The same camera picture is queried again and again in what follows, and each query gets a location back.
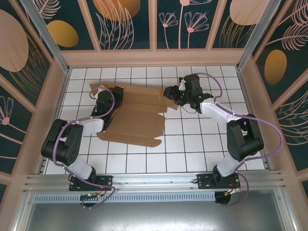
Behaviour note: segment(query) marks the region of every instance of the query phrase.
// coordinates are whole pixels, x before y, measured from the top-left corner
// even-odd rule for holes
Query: white tiled floor
[[[168,87],[178,84],[178,77],[207,72],[217,77],[223,87],[219,99],[224,106],[247,114],[247,107],[233,66],[166,66],[75,68],[72,70],[62,104],[60,118],[74,120],[89,116],[95,106],[90,99],[90,83],[116,82],[140,86]],[[213,80],[200,76],[204,92],[216,96],[219,88]],[[226,128],[211,118],[194,113],[189,105],[183,110],[168,109],[165,135],[154,148],[100,140],[96,134],[82,138],[80,155],[98,174],[162,173],[211,171],[227,153]],[[261,159],[247,162],[240,170],[263,170]],[[47,161],[45,174],[64,174]]]

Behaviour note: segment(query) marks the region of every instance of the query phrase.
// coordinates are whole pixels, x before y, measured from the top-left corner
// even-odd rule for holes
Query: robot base
[[[112,176],[97,176],[96,177],[97,182],[96,184],[106,185],[106,186],[112,186]],[[69,191],[71,192],[81,192],[81,191],[101,191],[102,189],[100,187],[95,187],[88,185],[76,177],[71,177],[70,184],[69,184]]]

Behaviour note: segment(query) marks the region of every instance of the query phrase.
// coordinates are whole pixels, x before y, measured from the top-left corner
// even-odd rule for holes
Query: cardboard box
[[[164,134],[165,117],[158,113],[167,112],[168,107],[178,108],[163,96],[163,89],[115,83],[90,84],[91,89],[98,86],[108,89],[121,86],[124,89],[122,106],[115,110],[109,128],[97,133],[101,140],[148,147],[160,145],[162,141],[155,138]]]

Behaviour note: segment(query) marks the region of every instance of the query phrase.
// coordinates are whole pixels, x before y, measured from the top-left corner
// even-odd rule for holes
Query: enclosure
[[[307,0],[1,1],[1,230],[306,230],[307,15]],[[87,192],[69,191],[69,173],[41,155],[53,121],[90,116],[90,84],[165,89],[194,73],[210,75],[199,74],[203,93],[218,96],[218,82],[223,106],[283,134],[276,155],[238,169],[247,200],[218,206],[217,190],[192,182],[229,147],[226,127],[186,104],[160,113],[156,147],[82,138],[80,157],[116,187],[83,210]],[[280,144],[259,127],[255,156]],[[230,204],[245,197],[240,183]]]

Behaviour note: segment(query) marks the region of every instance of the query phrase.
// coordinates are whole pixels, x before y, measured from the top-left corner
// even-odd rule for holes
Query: black mounting bracket
[[[106,185],[106,186],[112,186],[112,178],[113,176],[96,176],[96,184]],[[101,191],[102,189],[100,187],[95,187],[88,185],[82,181],[80,181],[76,177],[70,178],[69,183],[69,191],[71,192],[79,192],[79,191]]]
[[[219,185],[214,180],[212,173],[207,174],[198,174],[197,179],[192,181],[193,183],[198,184],[199,189],[231,189],[234,188],[235,185],[240,188],[240,180],[237,173],[233,173],[230,176],[221,178]]]

